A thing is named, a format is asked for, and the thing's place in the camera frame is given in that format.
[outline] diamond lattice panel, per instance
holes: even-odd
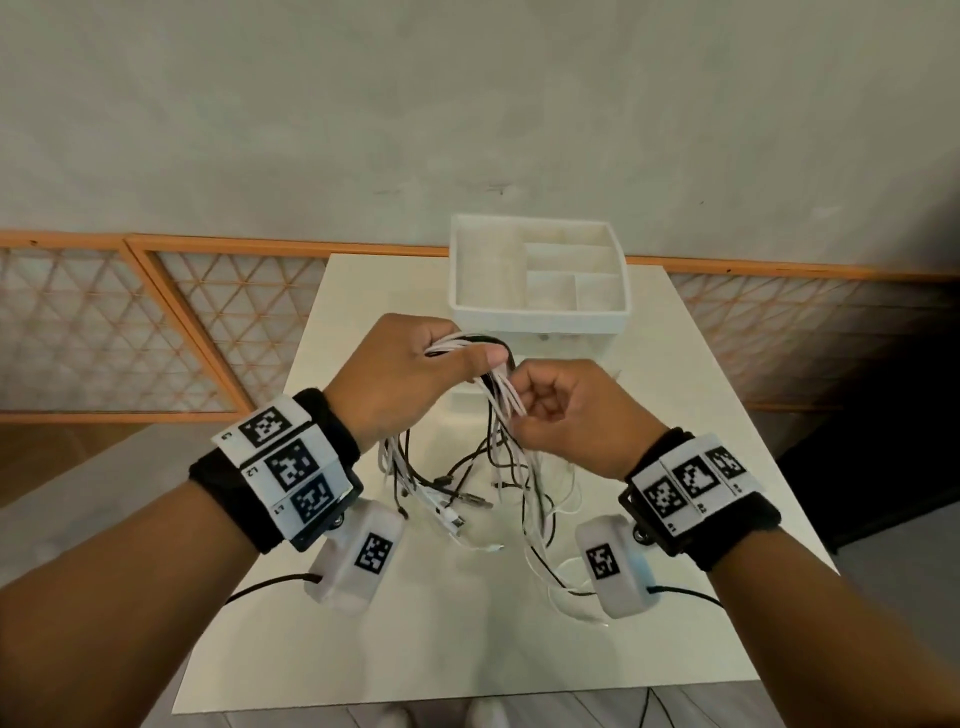
[[[115,251],[0,250],[0,409],[223,412]]]
[[[324,277],[318,258],[160,254],[253,401],[276,397]]]
[[[957,323],[956,289],[933,283],[672,274],[744,401],[839,403],[911,337]]]

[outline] person's left hand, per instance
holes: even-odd
[[[330,409],[365,452],[415,425],[446,390],[507,360],[496,344],[474,344],[427,357],[452,321],[388,313],[380,317],[343,369],[324,389]]]

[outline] storage box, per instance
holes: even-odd
[[[599,358],[631,312],[609,224],[491,215],[453,216],[449,303],[464,331],[561,358]]]

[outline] white shoe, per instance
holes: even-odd
[[[471,700],[464,728],[510,728],[503,701],[498,697],[478,697]]]
[[[376,728],[414,728],[414,720],[402,705],[392,705],[380,716]]]

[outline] table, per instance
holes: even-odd
[[[660,267],[629,270],[634,315],[605,359],[620,370],[620,383],[663,421],[720,435],[764,483],[784,528],[830,563],[670,279]],[[443,258],[332,257],[285,391],[326,385],[386,311],[446,315],[446,273]],[[485,410],[465,413],[453,399],[438,402],[413,430],[412,460],[422,473],[445,473],[483,437]],[[356,472],[366,497],[392,502],[375,452]],[[576,523],[621,512],[621,484],[582,471],[578,479],[583,507],[560,521],[550,549],[557,562],[576,552]],[[582,623],[547,601],[524,561],[512,508],[480,516],[460,508],[471,529],[507,545],[483,553],[452,543],[417,503],[407,507],[406,533],[364,615],[319,605],[297,583],[230,604],[194,648],[174,712],[756,679],[726,614],[701,599],[664,595],[646,614],[607,627]],[[278,547],[241,586],[307,570],[320,546],[303,554]],[[648,558],[661,584],[712,594],[685,557],[652,549]]]

